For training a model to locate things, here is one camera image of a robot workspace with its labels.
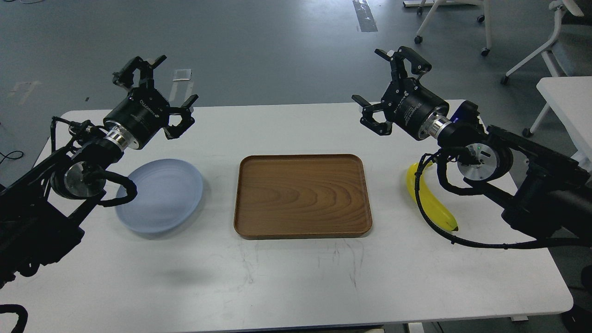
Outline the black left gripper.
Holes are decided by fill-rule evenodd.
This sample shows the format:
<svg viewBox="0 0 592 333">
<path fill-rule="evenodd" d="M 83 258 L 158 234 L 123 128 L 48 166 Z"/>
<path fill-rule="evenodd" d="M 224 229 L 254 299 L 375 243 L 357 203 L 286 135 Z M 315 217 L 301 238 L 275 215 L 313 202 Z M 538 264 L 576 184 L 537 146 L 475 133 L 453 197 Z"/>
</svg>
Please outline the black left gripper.
<svg viewBox="0 0 592 333">
<path fill-rule="evenodd" d="M 180 107 L 170 107 L 169 101 L 154 89 L 154 70 L 166 59 L 166 55 L 161 55 L 150 63 L 137 56 L 113 73 L 112 83 L 130 93 L 107 114 L 103 123 L 109 129 L 120 126 L 131 135 L 131 149 L 143 149 L 162 128 L 168 140 L 178 139 L 195 123 L 192 106 L 199 99 L 197 94 L 190 95 Z M 137 70 L 140 79 L 135 86 Z M 180 116 L 180 122 L 170 125 L 170 116 Z"/>
</svg>

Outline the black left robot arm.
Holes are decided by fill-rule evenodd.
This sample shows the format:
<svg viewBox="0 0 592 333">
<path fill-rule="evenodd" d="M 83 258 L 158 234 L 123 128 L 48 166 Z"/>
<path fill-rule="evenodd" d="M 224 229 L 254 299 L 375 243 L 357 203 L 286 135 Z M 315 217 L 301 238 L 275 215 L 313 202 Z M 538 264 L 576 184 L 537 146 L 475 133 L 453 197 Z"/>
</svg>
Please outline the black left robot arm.
<svg viewBox="0 0 592 333">
<path fill-rule="evenodd" d="M 127 96 L 104 118 L 74 122 L 52 117 L 50 155 L 23 177 L 1 188 L 0 283 L 16 274 L 29 278 L 42 265 L 59 262 L 80 244 L 80 224 L 97 206 L 131 202 L 137 187 L 131 179 L 108 171 L 126 149 L 140 150 L 163 130 L 176 139 L 194 123 L 193 94 L 172 107 L 156 89 L 154 70 L 165 61 L 131 59 L 114 72 L 113 84 Z"/>
</svg>

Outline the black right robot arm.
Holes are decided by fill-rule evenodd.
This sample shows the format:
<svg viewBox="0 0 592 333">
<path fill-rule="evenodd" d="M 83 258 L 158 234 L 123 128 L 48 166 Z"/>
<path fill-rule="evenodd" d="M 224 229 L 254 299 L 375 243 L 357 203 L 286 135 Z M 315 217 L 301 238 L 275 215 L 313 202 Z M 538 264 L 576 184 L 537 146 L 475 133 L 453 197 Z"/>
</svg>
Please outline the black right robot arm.
<svg viewBox="0 0 592 333">
<path fill-rule="evenodd" d="M 361 107 L 361 124 L 377 135 L 391 135 L 398 126 L 416 141 L 437 141 L 438 150 L 422 156 L 412 189 L 421 215 L 435 232 L 452 244 L 471 248 L 591 247 L 590 171 L 511 131 L 484 127 L 477 105 L 470 101 L 463 101 L 448 118 L 450 104 L 420 82 L 432 65 L 412 48 L 375 53 L 389 63 L 391 82 L 376 104 L 359 95 L 352 99 Z M 507 225 L 531 241 L 484 244 L 437 226 L 420 196 L 420 180 L 429 162 L 435 162 L 443 189 L 458 196 L 485 196 L 502 208 Z"/>
</svg>

